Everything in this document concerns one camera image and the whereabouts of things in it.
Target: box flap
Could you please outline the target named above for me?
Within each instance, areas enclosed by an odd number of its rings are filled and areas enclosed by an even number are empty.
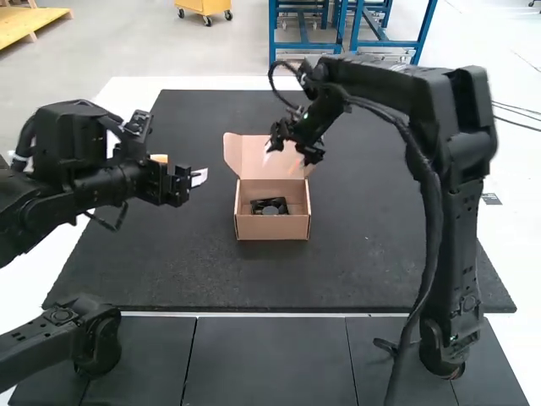
[[[284,151],[266,154],[269,135],[223,135],[223,157],[241,179],[304,179],[314,169],[305,167],[303,156],[286,142]]]

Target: open cardboard box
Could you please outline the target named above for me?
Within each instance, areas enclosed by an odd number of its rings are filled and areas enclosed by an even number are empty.
[[[266,154],[269,135],[225,133],[223,156],[238,175],[234,218],[237,239],[309,239],[310,193],[306,179],[314,166],[299,165],[303,158],[291,142],[284,151]],[[253,215],[251,200],[285,197],[289,215]]]

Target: black rubber mat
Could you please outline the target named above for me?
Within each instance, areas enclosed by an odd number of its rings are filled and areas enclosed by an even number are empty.
[[[66,362],[23,382],[9,404],[378,406],[392,359],[372,340],[398,339],[404,321],[129,317],[121,327],[123,358],[109,375],[88,385]],[[528,406],[487,321],[461,379],[430,375],[414,347],[404,372],[397,390],[403,406]]]
[[[194,317],[123,317],[122,358],[88,381],[64,361],[21,382],[11,406],[178,406],[189,365]]]
[[[359,406],[381,405],[391,375],[392,358],[375,347],[375,337],[397,342],[405,319],[401,317],[347,318]],[[399,404],[415,406],[527,406],[528,402],[507,362],[489,322],[481,341],[471,348],[464,375],[444,381],[430,374],[418,357],[418,346],[407,353],[402,380],[397,387]]]
[[[424,266],[424,211],[389,124],[359,110],[328,131],[309,180],[309,241],[239,243],[222,135],[266,134],[284,106],[269,91],[163,91],[152,112],[150,151],[208,167],[208,182],[179,209],[131,201],[119,233],[91,223],[46,305],[86,292],[124,310],[409,310]],[[478,280],[487,311],[516,310],[480,244]]]
[[[200,318],[184,405],[356,406],[343,318]]]

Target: black robotic arm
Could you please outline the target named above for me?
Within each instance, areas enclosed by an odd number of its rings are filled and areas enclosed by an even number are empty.
[[[272,74],[280,64],[297,76],[312,101],[308,108],[293,105],[274,87]],[[374,340],[396,356],[386,404],[395,400],[394,382],[417,321],[419,355],[426,368],[445,379],[461,376],[483,322],[477,215],[483,179],[497,149],[486,72],[479,67],[427,69],[351,56],[322,57],[315,63],[307,59],[299,69],[277,62],[269,78],[290,115],[272,125],[268,151],[281,151],[289,140],[304,155],[305,165],[320,162],[325,154],[323,134],[352,106],[397,127],[406,142],[407,166],[424,198],[427,263],[398,348]]]
[[[85,214],[116,231],[139,198],[153,205],[179,207],[189,198],[190,167],[150,159],[146,141],[152,116],[135,111],[124,122],[89,101],[41,107],[23,127],[10,170],[0,170],[0,267],[31,250],[64,223]],[[107,131],[119,142],[107,158]],[[32,158],[33,170],[24,172]],[[114,225],[88,212],[121,207]]]
[[[189,199],[190,167],[151,159],[146,142],[152,116],[135,111],[128,122],[89,101],[41,107],[19,137],[11,168],[0,162],[0,268],[30,251],[57,226],[85,214],[117,231],[128,199],[179,207]],[[119,142],[107,157],[107,131]],[[29,160],[33,169],[25,172]],[[114,225],[88,210],[121,207]],[[71,359],[78,373],[106,374],[120,360],[120,311],[80,294],[56,303],[0,336],[0,392],[51,365]]]

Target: blue metal frame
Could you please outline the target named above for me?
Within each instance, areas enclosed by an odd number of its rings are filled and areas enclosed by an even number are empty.
[[[333,27],[336,27],[336,22],[338,21],[338,15],[340,14],[340,10],[342,9],[343,1],[345,0],[335,0],[334,7],[332,9],[332,26]],[[382,28],[387,28],[387,25],[389,24],[389,18],[391,16],[391,9],[392,9],[392,1],[393,0],[384,0],[378,3],[370,3],[370,5],[366,6],[366,8],[370,11],[378,11],[385,15],[381,23]],[[357,10],[357,1],[356,0],[347,1],[347,11],[354,12],[356,10]]]
[[[315,6],[315,8],[296,7],[304,5]],[[300,29],[300,42],[276,42],[275,29],[279,13],[297,13],[298,26]],[[298,50],[332,50],[335,54],[342,52],[342,43],[344,40],[344,31],[346,29],[346,14],[344,9],[339,15],[338,29],[336,30],[335,42],[310,42],[306,30],[306,21],[304,13],[322,13],[321,28],[326,28],[327,16],[329,14],[329,0],[315,2],[269,0],[269,64],[276,61],[276,51],[278,49],[298,49]]]
[[[372,7],[364,7],[364,0],[355,0],[355,16],[353,17],[353,29],[352,29],[352,39],[350,42],[349,50],[357,52],[359,47],[406,47],[413,48],[415,50],[415,55],[412,58],[411,63],[417,65],[419,59],[421,58],[421,53],[423,52],[424,43],[426,42],[426,37],[429,33],[430,23],[432,22],[432,17],[434,16],[434,11],[436,9],[436,4],[438,0],[429,0],[428,7],[424,14],[423,23],[421,24],[421,30],[419,31],[418,38],[416,41],[392,41],[385,34],[384,28],[389,22],[389,14],[391,9],[387,11],[381,25],[377,23],[370,13],[374,11]],[[388,0],[388,5],[392,6],[392,0]],[[362,17],[366,20],[372,32],[378,38],[378,41],[359,41],[358,32],[361,25]]]
[[[329,1],[330,0],[314,0],[312,2],[305,2],[303,0],[276,0],[276,6],[274,8],[269,7],[269,10],[276,9],[274,28],[277,28],[279,13],[296,13],[299,9],[306,6],[314,6],[314,8],[306,9],[305,13],[321,14],[321,29],[326,30],[327,16],[329,15]]]

